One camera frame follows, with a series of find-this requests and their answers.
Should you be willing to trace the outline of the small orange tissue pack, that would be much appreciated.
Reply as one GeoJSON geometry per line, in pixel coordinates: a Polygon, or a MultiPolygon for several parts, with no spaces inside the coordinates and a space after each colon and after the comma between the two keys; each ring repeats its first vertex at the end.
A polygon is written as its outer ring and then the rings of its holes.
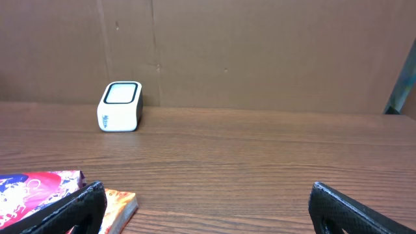
{"type": "Polygon", "coordinates": [[[99,229],[99,234],[120,234],[138,209],[134,192],[105,189],[107,208],[99,229]]]}

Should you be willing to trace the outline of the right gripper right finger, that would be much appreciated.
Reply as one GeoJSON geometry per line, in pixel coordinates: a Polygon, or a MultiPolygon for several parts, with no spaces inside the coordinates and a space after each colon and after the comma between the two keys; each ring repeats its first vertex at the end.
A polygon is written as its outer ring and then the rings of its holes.
{"type": "Polygon", "coordinates": [[[316,233],[415,234],[415,230],[318,181],[311,189],[308,211],[316,233]]]}

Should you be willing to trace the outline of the purple red soft package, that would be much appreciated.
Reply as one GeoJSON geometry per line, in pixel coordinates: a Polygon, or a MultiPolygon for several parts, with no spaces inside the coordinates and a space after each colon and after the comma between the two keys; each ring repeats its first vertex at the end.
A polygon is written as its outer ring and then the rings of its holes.
{"type": "Polygon", "coordinates": [[[1,175],[1,229],[86,185],[80,170],[1,175]]]}

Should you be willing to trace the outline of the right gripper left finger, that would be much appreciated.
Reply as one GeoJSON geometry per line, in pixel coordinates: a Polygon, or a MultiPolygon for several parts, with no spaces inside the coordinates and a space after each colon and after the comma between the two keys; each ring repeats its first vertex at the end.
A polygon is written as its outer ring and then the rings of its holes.
{"type": "Polygon", "coordinates": [[[103,183],[95,181],[42,210],[1,230],[3,234],[99,233],[107,199],[103,183]]]}

